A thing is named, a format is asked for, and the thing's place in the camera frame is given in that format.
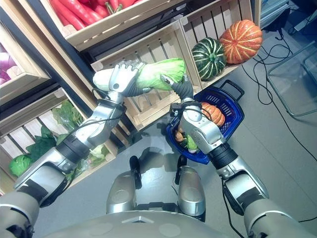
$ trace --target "basket handle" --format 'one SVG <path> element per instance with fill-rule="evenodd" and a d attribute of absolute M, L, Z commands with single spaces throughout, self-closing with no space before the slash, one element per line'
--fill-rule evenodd
<path fill-rule="evenodd" d="M 234 99 L 235 101 L 239 101 L 239 99 L 244 95 L 244 90 L 242 88 L 240 88 L 240 86 L 238 86 L 238 84 L 232 82 L 231 80 L 227 79 L 219 88 L 223 88 L 224 85 L 226 84 L 230 84 L 232 87 L 234 87 L 236 90 L 238 90 L 240 92 L 239 97 L 237 97 L 236 99 Z"/>

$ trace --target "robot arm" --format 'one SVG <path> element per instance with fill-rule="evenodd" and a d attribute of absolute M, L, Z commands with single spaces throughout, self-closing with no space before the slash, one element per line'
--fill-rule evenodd
<path fill-rule="evenodd" d="M 109 138 L 125 113 L 123 97 L 150 91 L 150 88 L 135 87 L 138 71 L 143 65 L 137 61 L 117 64 L 111 78 L 104 79 L 108 84 L 107 97 L 98 101 L 93 114 L 20 176 L 14 192 L 0 197 L 0 237 L 32 236 L 39 208 L 52 204 L 65 190 L 65 174 L 76 169 L 90 150 Z"/>
<path fill-rule="evenodd" d="M 261 180 L 225 141 L 217 125 L 202 116 L 201 105 L 193 100 L 193 91 L 179 90 L 177 83 L 161 78 L 179 94 L 181 105 L 172 104 L 171 114 L 182 115 L 180 127 L 195 141 L 198 148 L 209 156 L 220 178 L 223 191 L 231 208 L 244 216 L 248 237 L 314 238 L 295 219 L 269 199 Z"/>

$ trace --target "red pepper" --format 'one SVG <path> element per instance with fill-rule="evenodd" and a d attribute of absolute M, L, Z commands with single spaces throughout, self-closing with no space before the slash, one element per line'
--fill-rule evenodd
<path fill-rule="evenodd" d="M 61 0 L 61 3 L 88 25 L 96 22 L 78 0 Z"/>
<path fill-rule="evenodd" d="M 59 17 L 60 21 L 62 22 L 63 26 L 69 25 L 69 21 L 65 17 L 63 17 L 62 14 L 60 14 L 58 11 L 56 12 L 56 15 Z"/>
<path fill-rule="evenodd" d="M 50 3 L 54 11 L 65 17 L 65 19 L 72 24 L 76 30 L 80 30 L 85 27 L 85 24 L 59 0 L 50 0 Z"/>
<path fill-rule="evenodd" d="M 97 3 L 101 6 L 104 6 L 108 0 L 96 0 Z"/>
<path fill-rule="evenodd" d="M 97 3 L 97 1 L 92 0 L 91 5 L 92 5 L 91 6 L 92 10 L 94 10 L 96 13 L 98 13 L 101 17 L 105 18 L 106 16 L 109 16 L 109 13 L 108 13 L 106 7 L 99 5 Z"/>
<path fill-rule="evenodd" d="M 133 5 L 133 3 L 135 2 L 135 0 L 118 0 L 119 4 L 122 4 L 123 9 Z"/>
<path fill-rule="evenodd" d="M 110 5 L 114 10 L 116 10 L 119 7 L 119 1 L 118 0 L 109 0 Z"/>
<path fill-rule="evenodd" d="M 84 4 L 82 6 L 88 12 L 88 14 L 91 15 L 91 17 L 95 20 L 95 22 L 102 20 L 102 17 L 98 13 L 93 11 L 91 8 L 89 8 L 88 6 Z"/>

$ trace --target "green striped squash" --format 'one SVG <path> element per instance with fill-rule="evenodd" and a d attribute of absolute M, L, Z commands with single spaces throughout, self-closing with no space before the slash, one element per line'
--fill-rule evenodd
<path fill-rule="evenodd" d="M 224 47 L 219 40 L 206 37 L 193 47 L 192 53 L 202 81 L 212 80 L 226 65 Z"/>

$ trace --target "vegetable display shelf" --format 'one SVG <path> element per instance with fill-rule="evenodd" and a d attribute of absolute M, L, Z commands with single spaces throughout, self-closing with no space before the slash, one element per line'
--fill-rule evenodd
<path fill-rule="evenodd" d="M 193 84 L 194 92 L 201 91 L 200 79 L 195 69 L 190 50 L 185 42 L 179 21 L 176 21 L 145 38 L 91 64 L 95 71 L 112 68 L 122 60 L 139 60 L 146 63 L 170 58 L 183 58 L 186 73 Z M 140 130 L 169 111 L 169 105 L 179 100 L 174 92 L 152 90 L 150 93 L 125 98 L 127 116 Z"/>
<path fill-rule="evenodd" d="M 41 0 L 41 3 L 64 38 L 78 51 L 82 51 L 181 1 L 182 0 L 143 0 L 86 26 L 79 31 L 72 25 L 63 26 L 48 0 Z"/>
<path fill-rule="evenodd" d="M 0 121 L 0 193 L 13 190 L 16 176 L 11 174 L 9 163 L 16 156 L 27 153 L 26 147 L 34 144 L 35 136 L 41 135 L 41 127 L 43 125 L 53 132 L 53 135 L 67 133 L 63 125 L 56 123 L 52 113 L 53 108 L 58 108 L 61 103 L 67 99 L 70 100 L 64 90 L 59 88 Z M 80 112 L 76 105 L 73 105 L 81 116 L 85 118 L 85 115 Z M 74 180 L 72 185 L 89 176 L 115 158 L 117 154 L 115 144 L 111 140 L 108 140 L 105 146 L 109 151 L 106 155 L 106 159 L 100 165 L 88 168 L 84 171 Z"/>
<path fill-rule="evenodd" d="M 192 49 L 205 37 L 219 39 L 234 22 L 245 19 L 252 20 L 250 0 L 216 0 L 179 20 L 188 47 Z M 223 72 L 211 81 L 201 82 L 202 88 L 207 88 L 238 66 L 240 65 L 227 65 Z"/>
<path fill-rule="evenodd" d="M 16 64 L 6 71 L 10 80 L 0 85 L 0 105 L 3 105 L 45 82 L 49 77 L 21 48 L 2 24 L 0 24 L 0 35 L 0 43 Z"/>

